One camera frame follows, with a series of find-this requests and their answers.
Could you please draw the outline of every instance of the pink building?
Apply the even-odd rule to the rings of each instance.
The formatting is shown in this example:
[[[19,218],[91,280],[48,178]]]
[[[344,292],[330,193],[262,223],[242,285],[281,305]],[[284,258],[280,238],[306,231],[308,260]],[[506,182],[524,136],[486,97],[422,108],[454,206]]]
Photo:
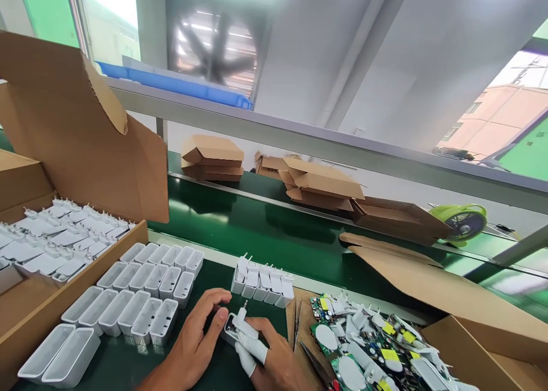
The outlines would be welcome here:
[[[468,150],[476,161],[509,144],[548,108],[548,90],[488,87],[438,143]]]

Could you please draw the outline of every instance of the green fan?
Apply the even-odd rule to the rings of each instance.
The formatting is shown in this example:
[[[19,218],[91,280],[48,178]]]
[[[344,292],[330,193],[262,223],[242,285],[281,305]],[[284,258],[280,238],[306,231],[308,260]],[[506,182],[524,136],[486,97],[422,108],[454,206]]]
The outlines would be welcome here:
[[[445,240],[456,247],[464,247],[467,240],[476,237],[487,225],[487,211],[477,204],[439,205],[430,214],[451,227]]]

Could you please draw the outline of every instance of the blue plastic crate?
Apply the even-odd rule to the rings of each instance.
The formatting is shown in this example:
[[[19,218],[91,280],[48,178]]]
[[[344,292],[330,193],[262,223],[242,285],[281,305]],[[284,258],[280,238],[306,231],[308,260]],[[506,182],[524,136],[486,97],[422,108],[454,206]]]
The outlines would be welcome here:
[[[129,79],[144,86],[172,91],[245,110],[250,110],[252,107],[252,103],[245,96],[228,90],[221,90],[206,84],[189,82],[129,67],[115,66],[103,62],[97,62],[97,64],[100,65],[102,72],[109,77]]]

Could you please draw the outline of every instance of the hand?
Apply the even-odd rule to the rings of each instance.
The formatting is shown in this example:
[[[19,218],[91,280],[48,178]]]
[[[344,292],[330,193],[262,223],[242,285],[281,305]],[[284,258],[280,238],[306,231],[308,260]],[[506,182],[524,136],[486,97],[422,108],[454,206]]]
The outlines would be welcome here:
[[[236,352],[247,375],[257,391],[283,390],[303,391],[312,389],[303,376],[295,354],[287,340],[279,335],[270,321],[264,318],[248,318],[250,326],[260,331],[266,339],[269,349],[264,355],[259,340],[240,336],[236,343]],[[264,361],[264,367],[257,365],[251,355]]]
[[[205,291],[185,320],[171,352],[143,381],[139,391],[186,391],[192,388],[206,371],[217,339],[228,319],[228,309],[219,303],[228,303],[232,295],[222,288]],[[214,311],[207,334],[204,325]]]

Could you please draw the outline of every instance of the folded cardboard box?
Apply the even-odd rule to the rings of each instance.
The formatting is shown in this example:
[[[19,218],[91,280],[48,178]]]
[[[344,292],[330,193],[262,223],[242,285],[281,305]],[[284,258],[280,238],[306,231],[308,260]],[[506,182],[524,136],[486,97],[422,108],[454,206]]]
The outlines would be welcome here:
[[[361,185],[336,168],[284,157],[287,170],[278,170],[287,195],[297,203],[352,211],[351,198],[364,198]]]
[[[181,157],[200,166],[241,167],[244,152],[227,138],[196,134],[184,141]]]
[[[482,391],[548,390],[548,324],[443,269],[377,250],[360,257],[404,294],[449,314],[422,334],[454,377]]]
[[[300,160],[297,154],[290,154],[286,157]],[[288,166],[282,157],[269,157],[260,151],[255,153],[255,172],[259,175],[281,180],[278,170],[287,170]]]
[[[0,220],[21,220],[24,207],[59,195],[137,223],[62,288],[28,278],[0,295],[3,391],[61,314],[148,241],[146,219],[165,223],[169,211],[165,144],[127,115],[79,49],[0,31],[0,79],[0,124],[19,154],[0,156]]]
[[[244,173],[242,167],[200,166],[182,159],[181,169],[196,180],[238,182]]]
[[[352,200],[352,208],[357,225],[427,247],[451,231],[447,224],[412,203],[365,197]]]

